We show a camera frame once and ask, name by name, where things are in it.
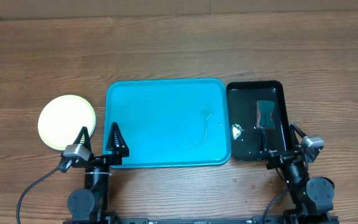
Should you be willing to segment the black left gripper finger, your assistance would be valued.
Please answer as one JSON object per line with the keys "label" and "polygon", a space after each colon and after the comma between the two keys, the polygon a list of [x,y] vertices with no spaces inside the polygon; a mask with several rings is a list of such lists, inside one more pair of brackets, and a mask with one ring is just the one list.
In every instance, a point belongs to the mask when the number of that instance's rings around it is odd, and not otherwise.
{"label": "black left gripper finger", "polygon": [[85,148],[89,152],[91,152],[91,142],[90,142],[90,136],[88,133],[88,128],[86,126],[83,126],[77,135],[77,138],[75,139],[73,145],[79,149],[79,148]]}
{"label": "black left gripper finger", "polygon": [[129,148],[121,134],[119,125],[113,122],[106,143],[106,150],[111,154],[129,157]]}

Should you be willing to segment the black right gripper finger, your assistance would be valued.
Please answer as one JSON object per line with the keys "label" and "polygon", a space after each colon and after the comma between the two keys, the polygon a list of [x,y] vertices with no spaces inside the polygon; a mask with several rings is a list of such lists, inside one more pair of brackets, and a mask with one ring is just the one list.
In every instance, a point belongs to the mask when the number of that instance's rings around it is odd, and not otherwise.
{"label": "black right gripper finger", "polygon": [[306,134],[295,123],[291,123],[289,125],[289,130],[290,130],[291,148],[294,150],[298,150],[300,152],[304,152],[305,149],[299,143],[298,136],[303,139],[306,136]]}
{"label": "black right gripper finger", "polygon": [[269,154],[270,148],[269,148],[269,142],[267,139],[267,134],[265,129],[259,128],[259,134],[260,134],[259,152],[261,154]]}

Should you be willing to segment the yellow plate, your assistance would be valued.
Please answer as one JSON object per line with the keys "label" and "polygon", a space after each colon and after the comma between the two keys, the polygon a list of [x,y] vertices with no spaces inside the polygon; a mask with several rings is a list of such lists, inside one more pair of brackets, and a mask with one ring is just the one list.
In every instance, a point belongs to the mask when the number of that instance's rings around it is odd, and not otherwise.
{"label": "yellow plate", "polygon": [[92,135],[96,112],[92,105],[77,95],[62,95],[50,101],[38,120],[41,140],[52,149],[62,151],[73,144],[83,127]]}

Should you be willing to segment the sponge with green pad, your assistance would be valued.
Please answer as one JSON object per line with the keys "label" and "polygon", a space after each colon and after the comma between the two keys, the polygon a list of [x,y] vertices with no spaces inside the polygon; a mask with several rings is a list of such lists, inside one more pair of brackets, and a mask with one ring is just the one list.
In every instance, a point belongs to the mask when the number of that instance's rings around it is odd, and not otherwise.
{"label": "sponge with green pad", "polygon": [[267,100],[257,101],[257,122],[258,128],[273,129],[275,124],[272,119],[275,103]]}

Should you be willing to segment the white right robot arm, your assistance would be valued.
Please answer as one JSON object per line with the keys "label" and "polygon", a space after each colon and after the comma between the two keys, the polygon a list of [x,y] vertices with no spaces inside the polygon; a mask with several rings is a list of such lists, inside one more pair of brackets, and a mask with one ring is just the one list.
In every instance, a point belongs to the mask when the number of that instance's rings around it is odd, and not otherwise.
{"label": "white right robot arm", "polygon": [[[314,162],[324,147],[320,137],[310,137],[297,125],[289,125],[289,151],[270,151],[264,128],[260,128],[260,148],[266,168],[274,169],[284,181],[287,189],[276,196],[267,205],[260,222],[266,223],[339,223],[338,217],[332,217],[334,182],[327,177],[310,177],[309,165]],[[285,210],[279,217],[270,217],[270,208],[286,194],[290,194],[293,208]]]}

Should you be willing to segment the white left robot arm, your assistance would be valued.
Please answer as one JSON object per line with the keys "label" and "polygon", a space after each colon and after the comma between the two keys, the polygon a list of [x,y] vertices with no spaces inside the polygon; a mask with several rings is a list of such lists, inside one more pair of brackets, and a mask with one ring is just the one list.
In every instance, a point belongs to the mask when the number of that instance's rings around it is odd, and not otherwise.
{"label": "white left robot arm", "polygon": [[72,215],[70,223],[120,223],[116,212],[109,210],[109,179],[111,167],[122,164],[129,156],[129,148],[119,126],[113,122],[106,145],[108,154],[95,156],[91,150],[88,129],[82,127],[74,143],[62,153],[67,160],[67,169],[84,168],[85,184],[73,191],[68,198],[68,209]]}

